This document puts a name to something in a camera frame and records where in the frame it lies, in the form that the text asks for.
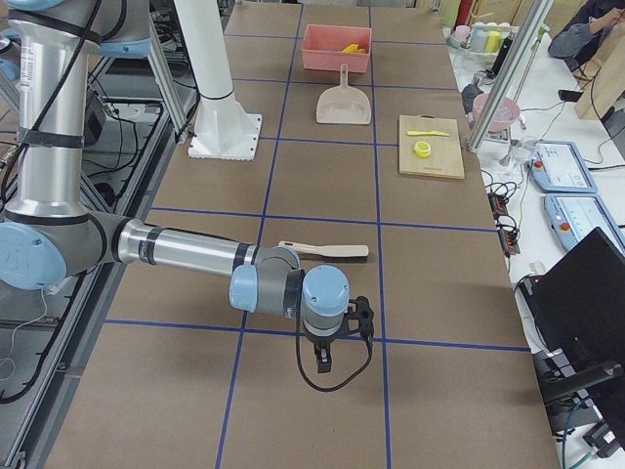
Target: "black monitor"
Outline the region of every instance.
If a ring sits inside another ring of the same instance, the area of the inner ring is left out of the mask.
[[[606,361],[625,366],[625,257],[595,228],[532,286],[532,313],[547,347],[576,371]],[[625,379],[588,389],[625,448]]]

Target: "cutting board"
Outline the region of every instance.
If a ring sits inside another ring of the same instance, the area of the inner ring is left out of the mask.
[[[449,137],[408,137],[408,130],[440,130]],[[432,147],[429,158],[420,158],[414,144],[427,142]],[[437,178],[465,179],[465,168],[460,151],[458,123],[455,119],[432,119],[415,115],[399,117],[399,173]]]

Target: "blue and white device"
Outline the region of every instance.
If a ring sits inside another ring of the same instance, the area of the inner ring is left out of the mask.
[[[543,192],[597,193],[597,185],[573,142],[540,142],[527,164]]]
[[[625,238],[597,194],[548,193],[545,195],[545,210],[566,251],[572,249],[595,227],[600,227],[621,253],[625,254]]]

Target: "white table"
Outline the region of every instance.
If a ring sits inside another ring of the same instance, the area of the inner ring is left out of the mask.
[[[550,42],[551,39],[545,35],[518,99],[521,109],[551,107],[560,101],[558,97],[559,89],[579,89],[576,80],[564,62],[549,57],[547,49]],[[482,56],[465,54],[464,57],[456,57],[454,52],[450,49],[450,59],[454,64],[458,89],[461,91],[467,84],[471,83],[474,73],[484,69],[486,65]],[[524,64],[527,63],[528,59],[529,54],[524,58]],[[521,66],[519,77],[513,82],[508,92],[510,98],[517,92],[522,71],[525,69],[524,64]],[[487,92],[489,86],[481,86],[480,88]],[[607,140],[609,135],[599,120],[579,119],[575,113],[574,106],[575,104],[573,103],[567,103],[550,110],[524,111],[526,130],[523,131],[521,125],[518,122],[515,123],[511,128],[512,138],[518,139],[523,136],[543,137],[553,119],[562,111],[543,138],[545,140],[572,141],[577,145],[584,158],[599,161],[599,144]],[[505,168],[499,164],[499,159],[506,154],[507,150],[507,144],[490,141],[484,141],[479,148],[478,157],[481,168],[488,171],[496,182],[502,181],[502,173]],[[602,164],[589,164],[588,166],[608,166],[623,163],[623,156],[613,142],[607,142],[603,145],[602,153],[604,155]],[[614,220],[619,224],[625,223],[625,192],[623,191],[625,187],[625,170],[594,172],[592,175],[599,187],[599,194]],[[484,175],[484,182],[486,184],[490,182],[490,178],[487,175]],[[527,184],[521,205],[521,197]],[[565,254],[564,249],[551,229],[550,221],[543,209],[543,196],[544,194],[537,189],[533,181],[525,181],[508,204],[509,213],[517,222],[521,222],[521,239],[519,242],[521,254],[513,256],[510,264],[512,285],[516,284],[520,278],[532,274],[532,264],[539,262],[548,271]],[[541,347],[534,328],[533,318],[519,293],[517,293],[517,304],[523,319],[529,346],[532,352],[538,352],[541,350]],[[582,436],[591,427],[592,425],[579,427],[567,439],[567,466],[570,467],[588,451],[589,447],[582,440]],[[557,447],[560,451],[562,445],[557,443]],[[583,467],[588,469],[622,469],[625,467],[625,451],[619,449],[609,459],[599,459],[593,456]]]

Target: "beige dustpan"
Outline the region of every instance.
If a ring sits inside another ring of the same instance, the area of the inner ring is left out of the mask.
[[[341,84],[325,90],[316,103],[319,124],[368,124],[371,104],[362,91],[348,86],[348,66],[341,65]]]

